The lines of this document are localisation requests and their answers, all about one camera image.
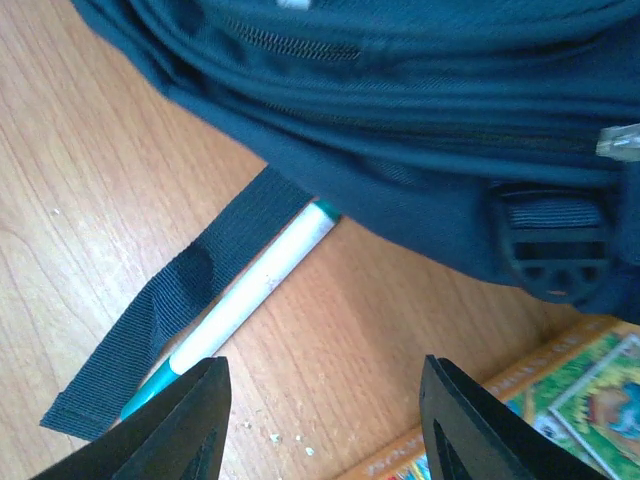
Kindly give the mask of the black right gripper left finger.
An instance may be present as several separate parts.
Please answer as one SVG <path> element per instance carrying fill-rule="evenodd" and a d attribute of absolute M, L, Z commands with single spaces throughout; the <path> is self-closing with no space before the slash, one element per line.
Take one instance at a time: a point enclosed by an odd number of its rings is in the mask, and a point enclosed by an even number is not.
<path fill-rule="evenodd" d="M 111 431 L 37 477 L 217 480 L 230 408 L 227 359 L 204 359 Z"/>

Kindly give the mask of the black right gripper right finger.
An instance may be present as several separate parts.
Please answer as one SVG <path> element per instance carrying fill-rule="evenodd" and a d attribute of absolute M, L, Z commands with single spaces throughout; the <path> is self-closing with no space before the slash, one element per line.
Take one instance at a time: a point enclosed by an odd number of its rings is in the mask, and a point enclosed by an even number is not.
<path fill-rule="evenodd" d="M 604 477 L 537 433 L 446 358 L 425 357 L 419 404 L 433 479 Z"/>

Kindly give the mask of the green capped white marker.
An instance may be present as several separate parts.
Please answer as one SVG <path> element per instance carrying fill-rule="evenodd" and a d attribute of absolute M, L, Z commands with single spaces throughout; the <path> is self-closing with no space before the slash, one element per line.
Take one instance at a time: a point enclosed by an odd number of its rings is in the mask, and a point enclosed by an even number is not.
<path fill-rule="evenodd" d="M 340 213 L 324 200 L 308 204 L 143 383 L 122 408 L 120 418 L 127 419 L 199 361 L 213 356 L 340 218 Z"/>

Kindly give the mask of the navy blue student backpack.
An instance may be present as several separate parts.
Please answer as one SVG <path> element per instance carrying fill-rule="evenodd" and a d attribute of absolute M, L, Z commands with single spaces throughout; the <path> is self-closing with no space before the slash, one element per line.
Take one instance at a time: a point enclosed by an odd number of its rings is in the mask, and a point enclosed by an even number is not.
<path fill-rule="evenodd" d="M 103 435 L 165 344 L 312 199 L 470 277 L 639 319 L 635 1 L 78 1 L 265 169 L 41 419 Z"/>

